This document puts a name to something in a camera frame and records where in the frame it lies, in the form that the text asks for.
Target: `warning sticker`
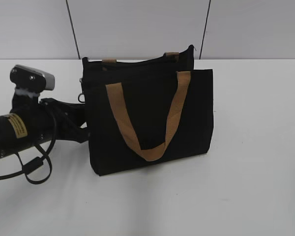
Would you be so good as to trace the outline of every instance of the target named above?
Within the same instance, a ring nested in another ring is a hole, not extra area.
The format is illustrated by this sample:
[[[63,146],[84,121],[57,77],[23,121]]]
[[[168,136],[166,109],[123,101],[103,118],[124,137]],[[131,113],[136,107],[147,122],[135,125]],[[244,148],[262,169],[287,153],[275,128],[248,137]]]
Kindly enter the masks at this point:
[[[5,115],[5,117],[8,118],[9,122],[13,126],[17,139],[26,137],[28,135],[28,131],[26,130],[24,122],[17,114],[11,113]]]

